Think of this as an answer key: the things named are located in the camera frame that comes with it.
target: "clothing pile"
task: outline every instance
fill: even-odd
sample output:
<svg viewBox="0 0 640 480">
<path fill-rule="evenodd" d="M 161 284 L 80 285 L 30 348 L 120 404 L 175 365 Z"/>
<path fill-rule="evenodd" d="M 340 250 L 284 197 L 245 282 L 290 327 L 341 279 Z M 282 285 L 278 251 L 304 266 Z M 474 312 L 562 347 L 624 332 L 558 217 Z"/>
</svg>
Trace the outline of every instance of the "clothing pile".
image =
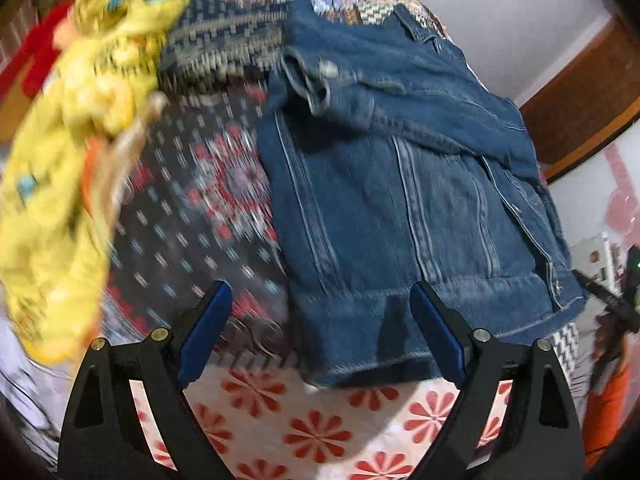
<svg viewBox="0 0 640 480">
<path fill-rule="evenodd" d="M 264 345 L 235 319 L 216 359 L 286 359 L 273 347 L 290 335 L 308 382 L 360 385 L 437 376 L 408 309 L 418 280 L 511 342 L 575 319 L 584 297 L 513 102 L 403 5 L 337 21 L 310 0 L 191 0 L 168 33 L 176 105 L 132 176 L 108 288 L 129 336 L 221 278 L 238 319 L 282 332 Z"/>
</svg>

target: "pink object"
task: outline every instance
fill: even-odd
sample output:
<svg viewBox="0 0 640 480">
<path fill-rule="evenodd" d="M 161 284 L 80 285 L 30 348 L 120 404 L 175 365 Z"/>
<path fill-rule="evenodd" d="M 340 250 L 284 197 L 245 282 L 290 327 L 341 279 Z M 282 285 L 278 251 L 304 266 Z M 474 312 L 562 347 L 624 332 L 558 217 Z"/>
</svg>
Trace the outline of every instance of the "pink object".
<svg viewBox="0 0 640 480">
<path fill-rule="evenodd" d="M 615 142 L 604 150 L 604 156 L 618 186 L 611 194 L 604 221 L 624 236 L 623 249 L 626 251 L 633 244 L 640 244 L 640 210 L 636 190 Z"/>
</svg>

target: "patterned bedspread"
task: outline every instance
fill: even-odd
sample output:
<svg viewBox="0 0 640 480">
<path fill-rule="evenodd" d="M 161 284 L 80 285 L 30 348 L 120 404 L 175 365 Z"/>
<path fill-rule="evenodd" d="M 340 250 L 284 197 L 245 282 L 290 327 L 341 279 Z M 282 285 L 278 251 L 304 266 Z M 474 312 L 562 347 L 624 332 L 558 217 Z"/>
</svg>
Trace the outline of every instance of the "patterned bedspread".
<svg viewBox="0 0 640 480">
<path fill-rule="evenodd" d="M 274 0 L 230 0 L 248 7 Z M 425 26 L 447 37 L 440 20 L 418 0 L 312 0 L 330 20 L 376 24 L 397 3 Z M 74 368 L 43 368 L 30 361 L 0 312 L 0 392 L 19 414 L 25 440 L 55 469 L 58 439 Z M 140 338 L 135 323 L 108 294 L 104 333 L 112 344 Z M 573 325 L 552 336 L 565 373 L 574 368 Z M 480 444 L 500 430 L 511 385 L 500 385 Z M 154 457 L 172 466 L 146 402 L 132 383 L 138 415 Z M 367 390 L 318 390 L 291 368 L 209 365 L 186 391 L 211 445 L 239 478 L 246 480 L 374 480 L 408 475 L 436 438 L 458 392 L 445 380 Z"/>
</svg>

